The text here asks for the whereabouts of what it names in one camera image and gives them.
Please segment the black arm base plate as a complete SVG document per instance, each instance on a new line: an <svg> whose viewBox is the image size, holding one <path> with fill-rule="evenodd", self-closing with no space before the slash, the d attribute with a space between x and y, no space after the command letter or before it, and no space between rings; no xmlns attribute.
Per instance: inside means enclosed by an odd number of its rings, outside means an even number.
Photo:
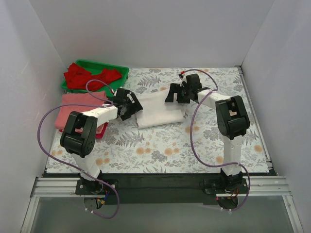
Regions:
<svg viewBox="0 0 311 233"><path fill-rule="evenodd" d="M216 196L229 191L219 173L106 173L101 180L115 187L121 204L216 205Z"/></svg>

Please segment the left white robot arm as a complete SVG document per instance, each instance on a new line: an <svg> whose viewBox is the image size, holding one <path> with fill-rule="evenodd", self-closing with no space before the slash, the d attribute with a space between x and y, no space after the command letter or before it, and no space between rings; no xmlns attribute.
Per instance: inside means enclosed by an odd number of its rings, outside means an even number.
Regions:
<svg viewBox="0 0 311 233"><path fill-rule="evenodd" d="M102 105L89 111L72 111L67 119L60 145L74 158L80 171L82 186L92 194L103 191L102 172L91 156L95 146L97 128L111 120L125 121L143 110L134 92L118 88Z"/></svg>

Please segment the white t shirt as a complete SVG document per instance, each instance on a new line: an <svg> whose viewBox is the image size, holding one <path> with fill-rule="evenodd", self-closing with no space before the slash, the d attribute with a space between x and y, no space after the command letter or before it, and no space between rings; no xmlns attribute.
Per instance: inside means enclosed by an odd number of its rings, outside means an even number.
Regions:
<svg viewBox="0 0 311 233"><path fill-rule="evenodd" d="M184 121L186 104L165 102L169 91L161 90L150 94L138 96L138 100L143 109L136 113L139 129L146 129L161 125L180 123Z"/></svg>

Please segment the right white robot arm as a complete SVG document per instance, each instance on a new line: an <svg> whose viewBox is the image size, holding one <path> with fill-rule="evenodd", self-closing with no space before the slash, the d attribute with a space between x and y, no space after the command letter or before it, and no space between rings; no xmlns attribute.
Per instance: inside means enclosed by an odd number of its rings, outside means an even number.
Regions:
<svg viewBox="0 0 311 233"><path fill-rule="evenodd" d="M195 112L204 105L216 112L217 127L223 136L224 162L220 168L219 180L212 185L214 189L221 189L231 193L242 184L243 173L247 172L241 164L241 150L243 137L250 127L250 120L241 96L225 96L219 94L218 87L211 89L203 87L198 69L191 69L191 75L179 74L181 83L171 83L166 103L176 100L180 104L191 101L197 103Z"/></svg>

